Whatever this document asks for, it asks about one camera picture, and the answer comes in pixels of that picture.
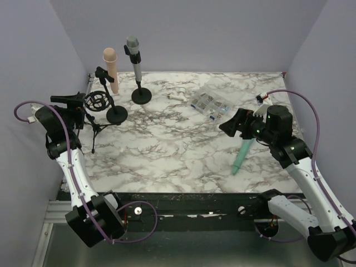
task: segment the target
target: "beige microphone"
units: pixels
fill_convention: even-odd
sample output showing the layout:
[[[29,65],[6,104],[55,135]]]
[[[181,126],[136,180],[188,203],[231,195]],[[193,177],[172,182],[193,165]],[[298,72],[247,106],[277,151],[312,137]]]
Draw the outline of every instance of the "beige microphone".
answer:
[[[116,67],[117,54],[113,48],[105,48],[104,56],[102,58],[106,62],[108,74],[115,79],[114,82],[110,83],[111,91],[112,93],[117,94],[118,93],[117,67]]]

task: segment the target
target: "table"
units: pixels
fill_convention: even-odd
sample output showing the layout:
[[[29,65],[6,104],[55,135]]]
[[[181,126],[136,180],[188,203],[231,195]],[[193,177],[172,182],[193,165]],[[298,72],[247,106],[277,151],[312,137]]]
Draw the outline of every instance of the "table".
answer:
[[[272,158],[268,148],[253,143],[240,171],[233,176],[231,166],[242,139],[226,136],[217,123],[167,94],[186,90],[189,98],[208,84],[214,92],[239,107],[255,109],[255,96],[262,92],[285,89],[281,73],[143,73],[142,86],[152,92],[146,105],[131,101],[136,88],[133,73],[119,73],[119,95],[115,104],[128,110],[128,119],[110,126],[96,138],[91,154],[92,129],[80,132],[86,167],[98,192],[300,192],[295,181]],[[103,90],[98,79],[92,91]],[[286,93],[271,95],[274,104],[288,107]],[[106,124],[106,111],[90,112],[96,122]],[[294,121],[294,134],[300,137]]]

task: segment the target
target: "gray floor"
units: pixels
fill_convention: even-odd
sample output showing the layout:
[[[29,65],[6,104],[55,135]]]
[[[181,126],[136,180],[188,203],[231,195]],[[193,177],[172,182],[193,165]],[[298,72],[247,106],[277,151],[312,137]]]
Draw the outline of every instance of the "gray floor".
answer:
[[[288,225],[281,227],[281,238],[295,237]],[[130,234],[130,238],[141,234]],[[162,266],[162,267],[318,267],[341,266],[338,260],[319,261],[306,241],[278,244],[262,240],[255,232],[220,231],[156,232],[138,244],[101,242],[88,248],[65,224],[55,225],[44,266]]]

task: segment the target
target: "white wall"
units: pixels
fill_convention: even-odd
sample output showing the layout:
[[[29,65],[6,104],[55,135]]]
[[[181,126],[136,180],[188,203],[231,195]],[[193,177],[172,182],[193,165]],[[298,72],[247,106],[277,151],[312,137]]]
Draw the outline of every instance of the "white wall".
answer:
[[[48,0],[0,1],[0,36],[0,265],[26,267],[62,172],[42,126],[17,121],[13,108],[84,91],[87,72]]]
[[[50,0],[86,70],[132,71],[126,37],[144,71],[286,71],[326,0]]]
[[[328,0],[288,69],[286,86],[315,105],[321,123],[318,166],[341,203],[356,217],[355,85],[356,1]],[[305,139],[313,148],[313,113],[302,100],[291,98]]]

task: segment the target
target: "microphone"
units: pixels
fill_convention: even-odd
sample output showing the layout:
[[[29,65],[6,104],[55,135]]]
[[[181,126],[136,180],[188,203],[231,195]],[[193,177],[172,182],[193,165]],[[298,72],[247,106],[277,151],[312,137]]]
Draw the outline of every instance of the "microphone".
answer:
[[[139,51],[139,41],[133,35],[128,36],[126,45],[123,46],[125,54],[130,56],[130,61],[134,67],[135,79],[138,88],[132,92],[131,99],[134,103],[144,105],[152,99],[152,93],[147,88],[141,87],[142,72],[141,72],[141,54]]]

